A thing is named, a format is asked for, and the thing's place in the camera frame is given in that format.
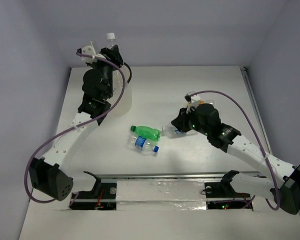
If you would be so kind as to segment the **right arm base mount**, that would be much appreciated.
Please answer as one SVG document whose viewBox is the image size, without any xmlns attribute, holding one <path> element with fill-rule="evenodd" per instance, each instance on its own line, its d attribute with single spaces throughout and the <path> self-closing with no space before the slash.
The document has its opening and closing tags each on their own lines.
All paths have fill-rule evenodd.
<svg viewBox="0 0 300 240">
<path fill-rule="evenodd" d="M 236 192 L 230 185 L 233 177 L 240 172 L 231 170 L 220 181 L 206 182 L 200 194 L 205 196 L 208 210 L 253 210 L 249 193 Z"/>
</svg>

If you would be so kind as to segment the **clear bottle lemon label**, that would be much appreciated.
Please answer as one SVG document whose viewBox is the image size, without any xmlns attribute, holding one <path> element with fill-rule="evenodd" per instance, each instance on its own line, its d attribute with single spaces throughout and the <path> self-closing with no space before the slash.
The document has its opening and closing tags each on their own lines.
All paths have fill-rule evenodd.
<svg viewBox="0 0 300 240">
<path fill-rule="evenodd" d="M 186 134 L 179 131 L 174 125 L 165 125 L 161 128 L 161 135 L 170 139 L 185 137 Z"/>
</svg>

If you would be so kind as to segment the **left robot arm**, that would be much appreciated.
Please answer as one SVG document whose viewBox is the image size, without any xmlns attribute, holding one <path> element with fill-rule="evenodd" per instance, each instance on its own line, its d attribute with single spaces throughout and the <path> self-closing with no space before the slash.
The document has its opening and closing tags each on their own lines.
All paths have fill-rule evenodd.
<svg viewBox="0 0 300 240">
<path fill-rule="evenodd" d="M 76 54 L 85 59 L 90 70 L 83 76 L 82 102 L 71 125 L 39 146 L 26 165 L 24 188 L 36 203 L 61 202 L 67 198 L 74 184 L 73 178 L 66 174 L 72 158 L 123 97 L 121 92 L 114 104 L 108 101 L 114 95 L 113 72 L 122 73 L 121 67 L 125 64 L 118 45 L 102 48 L 94 54 L 84 51 L 85 48 L 79 48 Z M 28 184 L 51 197 L 50 201 L 36 199 Z"/>
</svg>

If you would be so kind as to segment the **clear bottle white cap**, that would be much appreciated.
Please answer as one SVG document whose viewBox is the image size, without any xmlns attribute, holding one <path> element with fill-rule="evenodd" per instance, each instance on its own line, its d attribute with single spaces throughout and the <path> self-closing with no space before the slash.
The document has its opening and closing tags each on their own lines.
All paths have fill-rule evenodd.
<svg viewBox="0 0 300 240">
<path fill-rule="evenodd" d="M 116 36 L 113 32 L 109 32 L 106 34 L 106 38 L 107 38 L 106 47 L 110 49 L 112 53 L 112 56 L 110 56 L 109 58 L 112 63 L 118 63 L 119 46 L 116 40 Z M 114 94 L 118 93 L 122 87 L 122 76 L 116 68 L 112 72 L 112 86 L 113 86 Z"/>
</svg>

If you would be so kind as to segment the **clear bottle yellow cap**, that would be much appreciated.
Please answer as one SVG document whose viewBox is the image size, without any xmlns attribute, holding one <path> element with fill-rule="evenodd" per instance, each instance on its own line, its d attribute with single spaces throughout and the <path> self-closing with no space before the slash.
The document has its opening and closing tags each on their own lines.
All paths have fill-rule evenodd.
<svg viewBox="0 0 300 240">
<path fill-rule="evenodd" d="M 202 105 L 202 104 L 210 104 L 210 105 L 214 105 L 215 102 L 213 100 L 192 100 L 191 103 L 187 103 L 187 107 L 191 108 L 194 107 L 196 108 L 198 105 Z"/>
</svg>

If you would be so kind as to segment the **green plastic bottle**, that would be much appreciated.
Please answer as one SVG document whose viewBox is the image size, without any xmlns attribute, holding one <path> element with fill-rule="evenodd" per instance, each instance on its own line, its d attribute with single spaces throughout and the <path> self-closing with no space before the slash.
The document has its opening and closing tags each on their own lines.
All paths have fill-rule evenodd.
<svg viewBox="0 0 300 240">
<path fill-rule="evenodd" d="M 143 137 L 145 139 L 149 139 L 151 141 L 158 142 L 161 137 L 161 131 L 156 128 L 151 128 L 148 126 L 135 126 L 132 125 L 130 127 L 130 131 L 138 135 L 139 137 Z"/>
</svg>

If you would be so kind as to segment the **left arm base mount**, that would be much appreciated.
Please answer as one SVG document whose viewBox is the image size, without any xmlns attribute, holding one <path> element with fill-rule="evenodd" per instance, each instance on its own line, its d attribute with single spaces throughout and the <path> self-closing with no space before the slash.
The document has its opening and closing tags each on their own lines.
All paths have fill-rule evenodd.
<svg viewBox="0 0 300 240">
<path fill-rule="evenodd" d="M 92 172 L 84 171 L 85 174 L 95 179 L 93 187 L 89 191 L 72 193 L 69 208 L 71 210 L 114 211 L 117 209 L 117 182 L 102 182 L 102 179 Z"/>
</svg>

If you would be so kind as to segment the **white bin black rim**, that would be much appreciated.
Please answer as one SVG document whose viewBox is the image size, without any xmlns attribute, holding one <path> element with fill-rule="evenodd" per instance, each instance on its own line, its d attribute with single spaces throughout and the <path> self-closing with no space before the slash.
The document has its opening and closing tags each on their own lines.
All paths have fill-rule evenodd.
<svg viewBox="0 0 300 240">
<path fill-rule="evenodd" d="M 127 66 L 126 63 L 120 68 L 121 71 L 124 73 L 125 77 L 125 89 L 122 98 L 120 99 L 119 103 L 116 107 L 110 112 L 111 116 L 122 116 L 126 114 L 132 107 L 132 89 L 128 83 L 128 80 L 131 79 L 130 77 L 130 68 Z M 118 97 L 121 94 L 123 89 L 123 79 L 122 75 L 118 70 L 115 70 L 112 74 L 112 85 L 113 85 L 113 97 L 108 100 L 108 102 L 113 106 L 115 102 L 118 100 Z"/>
</svg>

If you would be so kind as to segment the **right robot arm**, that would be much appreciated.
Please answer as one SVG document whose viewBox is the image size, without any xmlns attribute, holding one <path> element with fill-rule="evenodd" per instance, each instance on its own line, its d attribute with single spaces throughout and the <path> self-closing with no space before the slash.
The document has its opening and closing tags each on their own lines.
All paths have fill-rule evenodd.
<svg viewBox="0 0 300 240">
<path fill-rule="evenodd" d="M 179 110 L 172 125 L 180 132 L 194 130 L 207 137 L 215 148 L 236 157 L 260 172 L 264 178 L 252 177 L 231 170 L 221 180 L 225 196 L 248 193 L 273 200 L 283 211 L 296 215 L 300 211 L 300 164 L 293 165 L 249 141 L 234 127 L 221 122 L 218 110 L 209 103 Z"/>
</svg>

